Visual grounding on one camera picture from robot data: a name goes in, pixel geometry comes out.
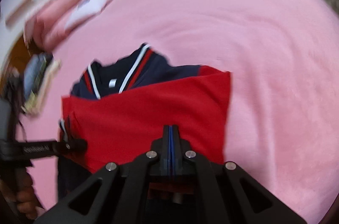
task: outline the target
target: human hand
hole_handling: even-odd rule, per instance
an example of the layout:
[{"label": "human hand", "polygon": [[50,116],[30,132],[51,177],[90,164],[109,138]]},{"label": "human hand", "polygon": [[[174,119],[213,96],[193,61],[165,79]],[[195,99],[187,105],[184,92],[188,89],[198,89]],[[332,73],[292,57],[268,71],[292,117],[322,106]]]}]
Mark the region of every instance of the human hand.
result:
[{"label": "human hand", "polygon": [[18,210],[24,213],[28,219],[36,219],[38,217],[36,206],[38,199],[34,193],[33,180],[28,173],[22,178],[23,188],[15,196],[8,186],[0,180],[0,191],[6,201],[18,201]]}]

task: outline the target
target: red stripe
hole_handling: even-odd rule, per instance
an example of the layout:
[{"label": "red stripe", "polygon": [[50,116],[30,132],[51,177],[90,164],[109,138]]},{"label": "red stripe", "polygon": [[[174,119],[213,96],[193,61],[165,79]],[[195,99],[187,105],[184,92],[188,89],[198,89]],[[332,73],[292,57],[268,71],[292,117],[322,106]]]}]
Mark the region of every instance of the red stripe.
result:
[{"label": "red stripe", "polygon": [[137,78],[139,77],[141,71],[143,70],[145,64],[147,63],[147,61],[150,59],[150,56],[153,54],[153,51],[151,49],[149,49],[146,54],[144,55],[144,58],[142,59],[142,61],[140,62],[137,71],[135,72],[134,76],[132,77],[132,79],[130,80],[128,86],[126,89],[129,89],[130,87],[133,86],[133,84],[135,83],[135,81],[137,80]]},{"label": "red stripe", "polygon": [[85,71],[85,73],[84,73],[84,78],[85,78],[85,83],[86,83],[88,91],[91,92],[91,94],[93,94],[93,89],[92,89],[92,86],[90,84],[89,77],[88,77],[88,72],[87,71]]}]

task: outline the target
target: bed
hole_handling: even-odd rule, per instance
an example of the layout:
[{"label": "bed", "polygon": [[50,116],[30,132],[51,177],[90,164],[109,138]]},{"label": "bed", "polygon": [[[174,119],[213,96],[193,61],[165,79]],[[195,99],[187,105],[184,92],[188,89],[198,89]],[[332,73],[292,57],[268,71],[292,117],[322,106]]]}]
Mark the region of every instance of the bed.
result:
[{"label": "bed", "polygon": [[[338,16],[323,0],[113,0],[54,51],[62,68],[44,111],[22,123],[29,140],[55,139],[61,96],[86,66],[113,63],[147,42],[172,65],[232,72],[225,160],[319,223],[339,192],[338,36]],[[34,165],[50,208],[56,160]]]}]

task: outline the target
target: white stripe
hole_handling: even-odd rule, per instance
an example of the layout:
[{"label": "white stripe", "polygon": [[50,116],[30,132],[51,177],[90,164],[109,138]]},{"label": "white stripe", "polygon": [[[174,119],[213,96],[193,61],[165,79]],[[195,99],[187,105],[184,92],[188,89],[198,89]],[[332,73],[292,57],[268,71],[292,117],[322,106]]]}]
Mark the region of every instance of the white stripe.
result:
[{"label": "white stripe", "polygon": [[139,56],[137,57],[137,60],[135,61],[135,63],[133,64],[131,70],[128,72],[127,76],[125,77],[121,87],[120,87],[120,90],[119,90],[119,94],[124,90],[129,78],[131,77],[131,75],[133,74],[133,72],[135,71],[135,69],[138,67],[139,63],[141,62],[142,60],[142,57],[144,56],[147,48],[149,47],[149,45],[145,45],[142,49],[141,49],[141,52],[139,54]]},{"label": "white stripe", "polygon": [[88,73],[89,73],[89,76],[90,76],[90,80],[92,81],[94,93],[97,96],[97,99],[100,99],[101,97],[100,97],[97,85],[95,83],[95,78],[94,78],[94,74],[93,74],[93,71],[92,71],[92,67],[90,65],[88,65],[87,70],[88,70]]}]

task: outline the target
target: pink blanket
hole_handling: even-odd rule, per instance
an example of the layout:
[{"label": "pink blanket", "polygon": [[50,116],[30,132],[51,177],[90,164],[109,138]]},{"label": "pink blanket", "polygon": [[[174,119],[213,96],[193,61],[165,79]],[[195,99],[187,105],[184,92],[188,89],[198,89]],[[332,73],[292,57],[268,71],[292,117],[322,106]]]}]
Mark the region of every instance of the pink blanket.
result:
[{"label": "pink blanket", "polygon": [[[339,192],[339,20],[323,0],[113,0],[56,51],[62,68],[29,139],[55,138],[62,95],[86,66],[148,42],[172,65],[233,72],[225,160],[233,160],[309,224]],[[55,159],[31,172],[55,200]]]}]

